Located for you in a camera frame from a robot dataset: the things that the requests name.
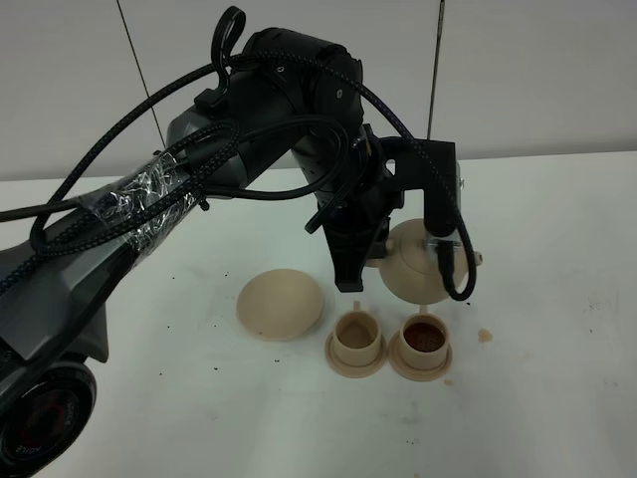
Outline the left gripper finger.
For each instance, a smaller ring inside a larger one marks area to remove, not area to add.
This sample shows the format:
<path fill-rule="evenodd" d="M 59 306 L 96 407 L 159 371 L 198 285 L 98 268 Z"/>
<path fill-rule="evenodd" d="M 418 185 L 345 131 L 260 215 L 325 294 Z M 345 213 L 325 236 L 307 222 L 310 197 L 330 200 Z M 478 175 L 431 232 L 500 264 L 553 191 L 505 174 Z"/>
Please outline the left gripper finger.
<path fill-rule="evenodd" d="M 340 292 L 362 292 L 362 271 L 378 234 L 378 225 L 322 227 L 334 271 L 334 283 Z"/>
<path fill-rule="evenodd" d="M 380 262 L 388 255 L 387 240 L 390 231 L 390 217 L 386 216 L 379 225 L 376 236 L 372 241 L 366 256 L 365 266 L 378 268 Z"/>

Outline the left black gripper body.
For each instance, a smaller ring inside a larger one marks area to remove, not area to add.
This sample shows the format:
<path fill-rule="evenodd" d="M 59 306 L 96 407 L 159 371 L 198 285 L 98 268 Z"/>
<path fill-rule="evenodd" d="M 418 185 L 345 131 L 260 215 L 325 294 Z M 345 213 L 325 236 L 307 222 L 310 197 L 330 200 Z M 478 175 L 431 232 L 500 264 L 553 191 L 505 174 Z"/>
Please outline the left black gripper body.
<path fill-rule="evenodd" d="M 321 227 L 345 234 L 388 232 L 389 215 L 403 205 L 404 195 L 384 188 L 391 173 L 381 138 L 370 124 L 363 124 L 348 144 L 324 125 L 311 126 L 292 154 L 309 183 L 329 176 L 315 192 L 318 212 L 307 223 L 307 232 Z"/>

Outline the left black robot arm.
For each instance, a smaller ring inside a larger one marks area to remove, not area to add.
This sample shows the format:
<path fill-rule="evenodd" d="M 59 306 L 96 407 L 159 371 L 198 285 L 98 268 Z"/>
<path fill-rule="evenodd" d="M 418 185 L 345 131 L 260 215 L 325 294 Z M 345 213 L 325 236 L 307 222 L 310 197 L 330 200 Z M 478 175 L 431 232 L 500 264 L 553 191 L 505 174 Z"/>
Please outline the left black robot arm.
<path fill-rule="evenodd" d="M 86 359 L 106 360 L 106 300 L 194 209 L 212 197 L 283 201 L 314 195 L 308 231 L 322 229 L 343 292 L 362 288 L 363 266 L 387 229 L 398 192 L 378 139 L 363 121 L 372 104 L 341 45 L 290 30 L 254 34 L 239 54 L 236 20 L 222 21 L 208 65 L 149 97 L 113 126 L 45 204 L 6 211 L 33 220 L 29 239 L 1 254 L 1 473 L 28 477 L 79 437 L 96 381 Z M 137 171 L 83 196 L 70 190 L 143 113 L 216 74 L 171 125 L 165 150 Z"/>

